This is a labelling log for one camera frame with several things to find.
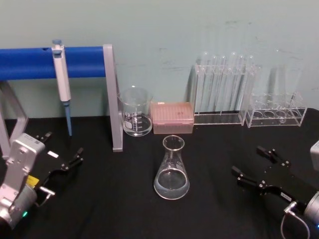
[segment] wall stain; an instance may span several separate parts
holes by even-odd
[[[138,64],[138,65],[129,65],[128,68],[136,68],[136,67],[146,67],[146,64]]]
[[[255,40],[256,40],[256,43],[257,43],[257,44],[261,44],[261,43],[266,42],[265,40],[261,40],[261,39],[258,38],[257,36],[255,36]]]
[[[207,24],[207,25],[204,26],[204,28],[207,29],[207,30],[213,30],[216,27],[217,27],[217,25],[215,25],[215,24]]]
[[[237,27],[235,27],[233,25],[228,25],[228,26],[226,26],[226,29],[237,29]]]
[[[163,65],[171,65],[171,61],[164,61],[162,62]]]
[[[231,24],[236,24],[239,21],[231,20],[231,21],[225,21],[225,25],[231,25]]]
[[[282,53],[287,53],[287,54],[297,54],[296,52],[286,51],[284,49],[277,49],[277,51],[282,52]]]
[[[298,61],[302,61],[303,60],[303,58],[299,58],[299,57],[297,57],[297,56],[291,56],[291,57],[289,57],[290,59],[294,59],[294,60],[298,60]]]
[[[162,67],[162,70],[169,70],[169,71],[183,71],[185,69],[188,69],[188,67]]]

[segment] erlenmeyer flask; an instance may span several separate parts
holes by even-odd
[[[155,191],[165,199],[179,199],[188,192],[189,180],[181,158],[184,140],[176,135],[164,138],[165,156],[154,180]]]

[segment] pipette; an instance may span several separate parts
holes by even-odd
[[[72,136],[71,115],[70,115],[70,86],[69,77],[66,67],[65,50],[62,41],[53,40],[52,55],[55,68],[56,79],[58,82],[60,100],[65,108],[65,116],[68,125],[69,136]]]

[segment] glass beaker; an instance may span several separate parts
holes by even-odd
[[[184,140],[176,135],[169,135],[163,140],[165,156],[154,180],[154,189],[162,198],[179,199],[189,190],[189,180],[181,158],[184,145]]]
[[[143,88],[132,86],[118,94],[122,105],[124,131],[131,136],[143,136],[152,130],[150,103],[152,95]]]

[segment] white label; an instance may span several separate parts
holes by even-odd
[[[49,151],[48,154],[51,155],[52,157],[55,157],[55,158],[57,158],[59,156],[58,154],[53,153],[52,151]]]
[[[133,128],[131,122],[124,121],[124,124],[126,128],[129,128],[129,129]]]
[[[283,198],[286,198],[289,202],[291,202],[291,198],[288,197],[286,194],[281,193],[280,196],[282,196]]]

